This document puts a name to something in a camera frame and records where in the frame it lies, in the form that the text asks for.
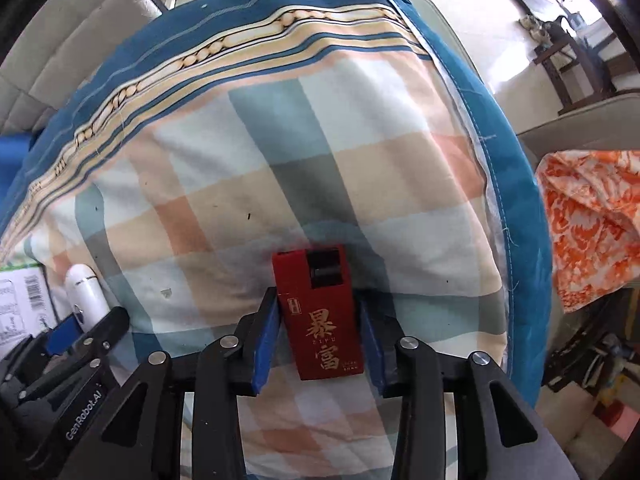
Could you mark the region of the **blue foam mat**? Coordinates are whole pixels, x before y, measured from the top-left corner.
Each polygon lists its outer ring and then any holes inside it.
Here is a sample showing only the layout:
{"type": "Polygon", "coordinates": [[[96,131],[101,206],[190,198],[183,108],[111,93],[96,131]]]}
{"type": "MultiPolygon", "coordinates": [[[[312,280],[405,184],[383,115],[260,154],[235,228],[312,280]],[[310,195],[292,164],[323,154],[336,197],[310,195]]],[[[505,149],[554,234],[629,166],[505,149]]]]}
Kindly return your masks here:
{"type": "Polygon", "coordinates": [[[41,133],[19,132],[1,137],[1,209],[12,202],[19,186],[26,186],[24,162],[41,133]]]}

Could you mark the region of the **plaid blue bordered cloth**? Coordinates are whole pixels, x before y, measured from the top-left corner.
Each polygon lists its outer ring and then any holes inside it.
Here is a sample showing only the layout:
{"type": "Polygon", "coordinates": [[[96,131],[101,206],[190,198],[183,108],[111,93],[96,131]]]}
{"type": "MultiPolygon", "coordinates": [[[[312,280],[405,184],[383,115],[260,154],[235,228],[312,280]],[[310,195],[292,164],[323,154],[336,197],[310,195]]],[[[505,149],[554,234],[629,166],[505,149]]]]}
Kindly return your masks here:
{"type": "Polygon", "coordinates": [[[342,245],[352,281],[538,398],[551,246],[532,168],[480,77],[410,0],[196,0],[137,32],[11,186],[1,258],[87,263],[117,353],[203,349],[276,252],[342,245]]]}

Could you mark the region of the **grey padded chair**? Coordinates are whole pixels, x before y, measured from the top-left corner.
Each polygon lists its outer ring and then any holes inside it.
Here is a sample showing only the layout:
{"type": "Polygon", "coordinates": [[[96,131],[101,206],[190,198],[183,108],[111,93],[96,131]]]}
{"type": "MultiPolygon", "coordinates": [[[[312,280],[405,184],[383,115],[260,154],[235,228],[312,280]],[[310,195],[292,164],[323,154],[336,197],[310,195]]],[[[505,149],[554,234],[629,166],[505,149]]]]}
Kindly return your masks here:
{"type": "Polygon", "coordinates": [[[42,130],[123,41],[161,13],[155,0],[47,0],[1,62],[1,132],[42,130]]]}

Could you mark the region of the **red rectangular box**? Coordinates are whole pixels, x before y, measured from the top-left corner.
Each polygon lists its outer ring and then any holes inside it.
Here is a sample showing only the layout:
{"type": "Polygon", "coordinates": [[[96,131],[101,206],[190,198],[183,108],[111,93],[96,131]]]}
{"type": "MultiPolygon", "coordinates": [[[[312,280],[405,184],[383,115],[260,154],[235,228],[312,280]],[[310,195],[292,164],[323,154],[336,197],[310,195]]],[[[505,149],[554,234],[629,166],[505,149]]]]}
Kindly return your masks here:
{"type": "Polygon", "coordinates": [[[309,382],[362,374],[344,247],[277,252],[271,263],[299,378],[309,382]]]}

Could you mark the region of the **white green cardboard box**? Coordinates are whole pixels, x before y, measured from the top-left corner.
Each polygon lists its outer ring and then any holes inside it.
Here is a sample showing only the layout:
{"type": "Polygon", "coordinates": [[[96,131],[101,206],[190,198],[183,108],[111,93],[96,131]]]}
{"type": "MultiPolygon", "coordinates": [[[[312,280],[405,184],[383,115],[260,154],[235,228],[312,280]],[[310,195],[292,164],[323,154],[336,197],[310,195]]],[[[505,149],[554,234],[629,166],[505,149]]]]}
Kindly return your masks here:
{"type": "Polygon", "coordinates": [[[39,264],[0,272],[0,359],[28,336],[58,325],[46,277],[39,264]]]}

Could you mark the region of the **orange white patterned cloth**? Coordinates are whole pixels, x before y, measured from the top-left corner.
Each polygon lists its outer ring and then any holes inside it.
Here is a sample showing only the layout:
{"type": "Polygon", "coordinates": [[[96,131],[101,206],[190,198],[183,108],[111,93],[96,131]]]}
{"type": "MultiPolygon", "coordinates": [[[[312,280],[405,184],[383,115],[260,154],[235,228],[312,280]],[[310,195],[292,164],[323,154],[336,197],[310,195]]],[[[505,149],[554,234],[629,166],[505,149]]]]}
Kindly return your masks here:
{"type": "Polygon", "coordinates": [[[575,312],[636,280],[639,152],[553,152],[538,162],[535,176],[563,310],[575,312]]]}

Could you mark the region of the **white earbud case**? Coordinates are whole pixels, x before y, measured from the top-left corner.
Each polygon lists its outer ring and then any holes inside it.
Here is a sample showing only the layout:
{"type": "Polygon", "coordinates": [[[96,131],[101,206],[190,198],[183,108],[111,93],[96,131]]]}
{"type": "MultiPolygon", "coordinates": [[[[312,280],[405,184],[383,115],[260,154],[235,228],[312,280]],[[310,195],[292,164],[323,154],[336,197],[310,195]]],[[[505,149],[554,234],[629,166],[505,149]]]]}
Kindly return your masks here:
{"type": "Polygon", "coordinates": [[[85,264],[74,264],[65,275],[64,287],[74,317],[82,331],[89,333],[111,310],[96,272],[85,264]]]}

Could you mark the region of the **dark wooden rack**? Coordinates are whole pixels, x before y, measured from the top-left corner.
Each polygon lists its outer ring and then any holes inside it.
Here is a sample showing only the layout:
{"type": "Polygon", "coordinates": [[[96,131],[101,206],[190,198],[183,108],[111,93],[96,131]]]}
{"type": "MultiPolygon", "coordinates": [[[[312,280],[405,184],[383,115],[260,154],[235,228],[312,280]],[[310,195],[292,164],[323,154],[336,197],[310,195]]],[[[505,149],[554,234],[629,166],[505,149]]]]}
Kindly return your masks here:
{"type": "Polygon", "coordinates": [[[616,89],[611,73],[598,49],[574,38],[558,22],[543,22],[530,32],[538,42],[533,62],[542,66],[562,104],[559,116],[614,96],[616,89]],[[584,73],[591,90],[579,100],[572,98],[564,79],[574,68],[584,73]]]}

